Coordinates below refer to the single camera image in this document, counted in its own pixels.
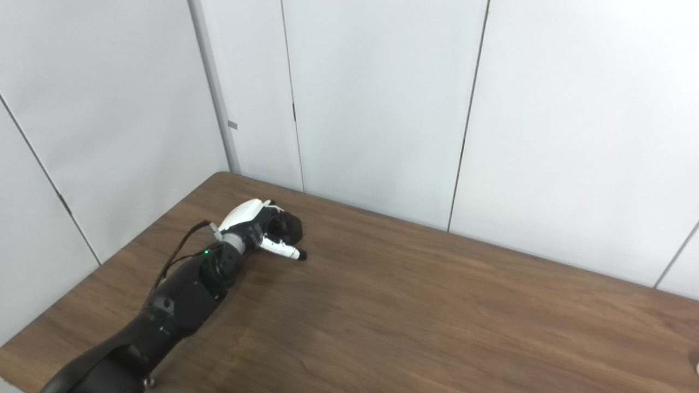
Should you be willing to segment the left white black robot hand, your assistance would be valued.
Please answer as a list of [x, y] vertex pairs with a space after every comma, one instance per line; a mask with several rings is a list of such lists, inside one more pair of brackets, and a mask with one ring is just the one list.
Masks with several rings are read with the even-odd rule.
[[241, 255], [264, 249], [292, 260], [307, 259], [307, 252], [297, 248], [304, 237], [300, 218], [273, 200], [251, 199], [235, 207], [217, 228], [216, 237]]

